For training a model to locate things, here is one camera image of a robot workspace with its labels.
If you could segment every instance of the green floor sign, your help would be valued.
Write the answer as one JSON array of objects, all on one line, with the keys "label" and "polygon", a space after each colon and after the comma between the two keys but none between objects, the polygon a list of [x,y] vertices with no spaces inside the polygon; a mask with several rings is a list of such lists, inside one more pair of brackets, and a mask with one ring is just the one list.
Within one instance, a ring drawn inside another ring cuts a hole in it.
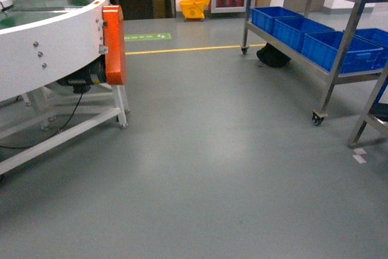
[{"label": "green floor sign", "polygon": [[141,35],[125,35],[126,42],[131,41],[155,41],[158,39],[171,39],[169,33],[143,33]]}]

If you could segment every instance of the white circular machine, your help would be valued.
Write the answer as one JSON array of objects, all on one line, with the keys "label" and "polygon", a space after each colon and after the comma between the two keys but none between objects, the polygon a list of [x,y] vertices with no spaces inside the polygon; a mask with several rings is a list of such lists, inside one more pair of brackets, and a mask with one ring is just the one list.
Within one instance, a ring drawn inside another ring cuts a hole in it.
[{"label": "white circular machine", "polygon": [[101,56],[109,0],[13,0],[0,12],[0,101],[55,82]]},{"label": "white circular machine", "polygon": [[[0,149],[25,149],[0,161],[0,177],[110,118],[116,117],[121,129],[128,127],[124,17],[119,5],[109,5],[109,0],[0,0],[0,4],[0,101],[23,95],[35,111],[34,117],[23,120],[0,115]],[[57,94],[56,81],[73,86],[75,94]],[[93,84],[104,92],[84,95]],[[85,104],[106,100],[110,106]],[[3,140],[35,124],[49,128],[56,115],[71,119],[73,114],[88,118],[62,130],[66,122],[35,145],[15,147]]]}]

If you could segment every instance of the cart wheel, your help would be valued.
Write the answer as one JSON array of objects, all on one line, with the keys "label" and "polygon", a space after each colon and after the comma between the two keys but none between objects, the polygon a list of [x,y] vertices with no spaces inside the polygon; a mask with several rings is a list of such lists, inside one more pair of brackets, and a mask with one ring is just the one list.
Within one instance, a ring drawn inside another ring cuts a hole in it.
[{"label": "cart wheel", "polygon": [[325,118],[322,118],[319,115],[317,115],[315,112],[313,112],[312,120],[313,120],[314,125],[320,126],[324,119]]}]

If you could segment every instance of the gray epoxy floor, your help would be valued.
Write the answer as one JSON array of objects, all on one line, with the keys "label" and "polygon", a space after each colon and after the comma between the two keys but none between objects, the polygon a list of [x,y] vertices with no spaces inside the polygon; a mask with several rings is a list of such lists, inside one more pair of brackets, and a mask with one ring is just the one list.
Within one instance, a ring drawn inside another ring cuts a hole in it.
[{"label": "gray epoxy floor", "polygon": [[[240,45],[243,20],[125,28],[172,35],[128,52],[212,47]],[[375,81],[336,86],[315,127],[323,83],[256,50],[128,56],[127,130],[112,119],[6,174],[0,258],[388,258],[388,144],[367,127],[366,164],[346,146]]]}]

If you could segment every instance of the yellow floor line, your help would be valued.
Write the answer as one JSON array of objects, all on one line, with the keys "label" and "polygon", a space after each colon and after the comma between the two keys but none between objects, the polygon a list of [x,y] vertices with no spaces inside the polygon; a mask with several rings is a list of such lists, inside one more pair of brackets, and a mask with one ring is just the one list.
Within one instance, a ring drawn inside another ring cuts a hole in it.
[{"label": "yellow floor line", "polygon": [[[250,47],[264,47],[265,44],[249,45]],[[219,47],[200,47],[200,48],[186,48],[186,49],[170,49],[170,50],[157,50],[157,51],[142,51],[142,52],[126,52],[126,55],[142,55],[142,54],[155,54],[155,53],[172,53],[172,52],[187,52],[187,51],[202,51],[202,50],[216,50],[216,49],[235,49],[241,48],[240,45],[222,45]]]}]

